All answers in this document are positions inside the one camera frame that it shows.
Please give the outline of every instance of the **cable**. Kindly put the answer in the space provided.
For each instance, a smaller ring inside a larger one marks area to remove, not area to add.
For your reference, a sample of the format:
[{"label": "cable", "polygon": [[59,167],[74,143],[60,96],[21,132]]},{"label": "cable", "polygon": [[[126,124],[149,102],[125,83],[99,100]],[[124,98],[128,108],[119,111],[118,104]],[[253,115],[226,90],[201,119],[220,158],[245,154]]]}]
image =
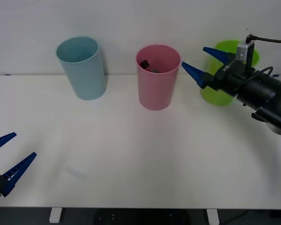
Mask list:
[{"label": "cable", "polygon": [[246,43],[249,43],[250,40],[259,40],[259,41],[267,41],[267,42],[274,42],[274,43],[281,43],[281,40],[276,40],[276,39],[268,39],[268,38],[263,38],[263,37],[257,37],[252,34],[250,34],[247,39]]},{"label": "cable", "polygon": [[266,72],[268,70],[270,70],[270,72],[268,72],[267,75],[270,75],[272,73],[272,71],[274,70],[274,68],[273,67],[267,67],[267,68],[261,70],[261,72],[264,73],[264,72]]},{"label": "cable", "polygon": [[253,80],[255,77],[259,76],[258,73],[255,73],[254,75],[250,76],[248,79],[240,83],[236,88],[233,89],[234,92],[237,92],[238,89],[240,89],[244,84],[248,83],[249,81]]},{"label": "cable", "polygon": [[221,223],[221,225],[227,225],[237,219],[240,219],[241,217],[244,217],[245,215],[247,215],[247,213],[250,212],[250,210],[246,210],[245,212],[243,212],[242,214],[238,215],[237,217],[231,218],[229,220],[227,220],[225,223]]}]

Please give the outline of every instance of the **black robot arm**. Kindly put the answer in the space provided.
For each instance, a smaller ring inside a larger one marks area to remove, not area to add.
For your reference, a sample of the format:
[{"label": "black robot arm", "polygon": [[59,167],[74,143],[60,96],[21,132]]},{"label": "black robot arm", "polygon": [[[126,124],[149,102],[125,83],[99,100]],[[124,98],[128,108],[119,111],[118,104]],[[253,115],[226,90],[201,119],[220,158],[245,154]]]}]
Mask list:
[{"label": "black robot arm", "polygon": [[205,52],[223,63],[214,76],[184,62],[182,67],[201,88],[209,86],[237,98],[255,110],[251,115],[254,119],[268,123],[274,132],[281,134],[281,81],[275,79],[276,75],[271,76],[273,67],[261,71],[251,67],[255,45],[253,40],[261,39],[281,43],[249,35],[246,43],[237,46],[236,54],[204,47]]}]

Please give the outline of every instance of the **cup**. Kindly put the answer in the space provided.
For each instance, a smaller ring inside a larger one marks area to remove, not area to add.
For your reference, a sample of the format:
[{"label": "cup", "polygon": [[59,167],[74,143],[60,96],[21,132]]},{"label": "cup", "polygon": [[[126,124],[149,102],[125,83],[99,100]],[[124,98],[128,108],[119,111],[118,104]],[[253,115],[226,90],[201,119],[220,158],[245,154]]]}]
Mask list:
[{"label": "cup", "polygon": [[[145,60],[151,70],[141,67]],[[136,63],[139,101],[142,106],[150,110],[168,107],[179,70],[179,53],[167,45],[149,45],[137,53]]]},{"label": "cup", "polygon": [[[227,40],[227,41],[221,41],[218,44],[216,44],[215,49],[224,51],[224,52],[230,52],[230,53],[236,53],[237,51],[237,45],[238,41],[237,40]],[[257,63],[259,62],[260,56],[257,52],[257,50],[254,50],[253,54],[253,61],[252,61],[252,66],[256,66]],[[208,67],[207,67],[207,72],[210,73],[211,75],[215,75],[217,70],[221,68],[223,64],[217,60],[214,57],[210,57],[208,59]],[[210,87],[206,87],[204,89],[200,90],[201,96],[209,103],[213,105],[230,105],[231,101],[233,98],[226,94],[225,92],[219,90],[215,91]]]},{"label": "cup", "polygon": [[106,90],[99,44],[89,37],[74,37],[61,43],[56,55],[77,97],[93,100]]}]

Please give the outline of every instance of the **pink cup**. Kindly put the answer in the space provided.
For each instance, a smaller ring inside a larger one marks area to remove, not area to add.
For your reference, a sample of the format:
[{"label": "pink cup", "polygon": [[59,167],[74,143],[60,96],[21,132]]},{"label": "pink cup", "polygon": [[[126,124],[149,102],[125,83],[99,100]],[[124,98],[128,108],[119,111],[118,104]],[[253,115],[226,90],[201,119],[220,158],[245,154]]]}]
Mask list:
[{"label": "pink cup", "polygon": [[[152,73],[140,66],[147,60]],[[150,110],[161,110],[169,106],[180,65],[179,53],[167,45],[149,45],[136,55],[139,101]]]}]

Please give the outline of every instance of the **table surface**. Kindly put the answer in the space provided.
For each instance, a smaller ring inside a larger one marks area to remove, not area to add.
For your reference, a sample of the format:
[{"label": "table surface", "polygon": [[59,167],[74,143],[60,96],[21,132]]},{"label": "table surface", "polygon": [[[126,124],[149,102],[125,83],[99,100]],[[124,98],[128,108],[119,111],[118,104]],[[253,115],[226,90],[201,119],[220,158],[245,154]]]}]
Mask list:
[{"label": "table surface", "polygon": [[0,206],[281,209],[281,136],[239,103],[214,106],[180,75],[143,108],[135,75],[93,101],[63,75],[0,76],[0,174],[36,159]]}]

